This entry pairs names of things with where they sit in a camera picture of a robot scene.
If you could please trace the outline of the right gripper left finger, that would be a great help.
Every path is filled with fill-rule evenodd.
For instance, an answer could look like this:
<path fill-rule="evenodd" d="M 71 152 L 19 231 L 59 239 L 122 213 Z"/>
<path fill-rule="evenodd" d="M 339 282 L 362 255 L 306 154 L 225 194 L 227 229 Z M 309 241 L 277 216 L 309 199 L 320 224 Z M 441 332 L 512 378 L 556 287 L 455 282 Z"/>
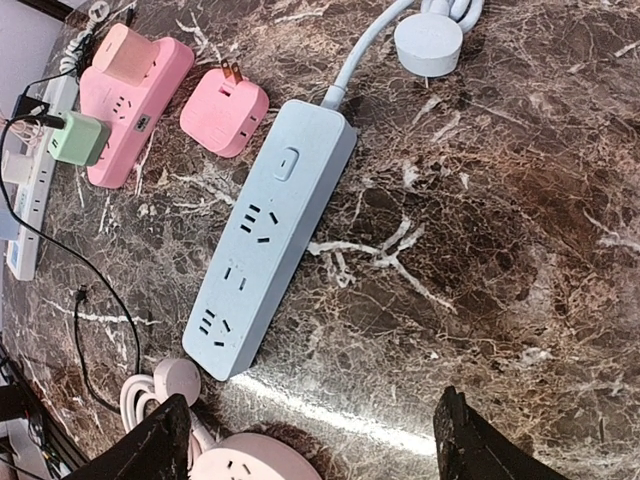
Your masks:
<path fill-rule="evenodd" d="M 118 443 L 68 477 L 79 480 L 186 479 L 190 408 L 174 394 Z"/>

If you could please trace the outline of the pink plug adapter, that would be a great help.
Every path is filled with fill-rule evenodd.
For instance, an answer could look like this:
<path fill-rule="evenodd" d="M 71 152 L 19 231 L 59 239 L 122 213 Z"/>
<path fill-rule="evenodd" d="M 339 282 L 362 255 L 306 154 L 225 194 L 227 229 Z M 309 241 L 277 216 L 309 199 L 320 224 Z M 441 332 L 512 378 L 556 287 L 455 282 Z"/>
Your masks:
<path fill-rule="evenodd" d="M 224 59 L 207 72 L 186 102 L 180 127 L 206 150 L 223 158 L 237 156 L 269 109 L 269 97 L 244 77 L 236 62 Z"/>

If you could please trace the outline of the round pink power socket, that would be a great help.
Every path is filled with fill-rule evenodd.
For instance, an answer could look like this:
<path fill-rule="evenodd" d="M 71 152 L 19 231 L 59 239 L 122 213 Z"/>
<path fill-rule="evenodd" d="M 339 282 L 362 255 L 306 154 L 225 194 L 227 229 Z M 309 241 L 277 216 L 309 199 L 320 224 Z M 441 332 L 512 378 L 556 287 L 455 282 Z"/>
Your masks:
<path fill-rule="evenodd" d="M 190 479 L 321 480 L 296 450 L 267 435 L 240 433 L 201 454 Z"/>

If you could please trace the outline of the green usb charger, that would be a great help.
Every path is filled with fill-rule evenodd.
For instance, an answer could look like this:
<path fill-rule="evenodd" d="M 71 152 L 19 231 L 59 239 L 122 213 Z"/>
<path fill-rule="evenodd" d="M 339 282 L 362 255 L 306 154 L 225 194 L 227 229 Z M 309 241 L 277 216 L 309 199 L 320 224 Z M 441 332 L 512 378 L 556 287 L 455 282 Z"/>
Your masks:
<path fill-rule="evenodd" d="M 111 134 L 107 123 L 94 117 L 67 111 L 64 127 L 51 135 L 47 150 L 56 161 L 82 167 L 98 163 Z"/>

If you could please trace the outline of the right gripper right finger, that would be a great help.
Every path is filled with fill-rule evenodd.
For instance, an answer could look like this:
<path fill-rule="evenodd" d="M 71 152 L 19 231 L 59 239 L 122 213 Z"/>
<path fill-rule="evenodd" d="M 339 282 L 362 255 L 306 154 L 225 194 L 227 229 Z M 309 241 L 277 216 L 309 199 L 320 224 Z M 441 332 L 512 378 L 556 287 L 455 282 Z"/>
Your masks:
<path fill-rule="evenodd" d="M 441 479 L 565 479 L 511 443 L 453 386 L 441 395 L 433 426 Z"/>

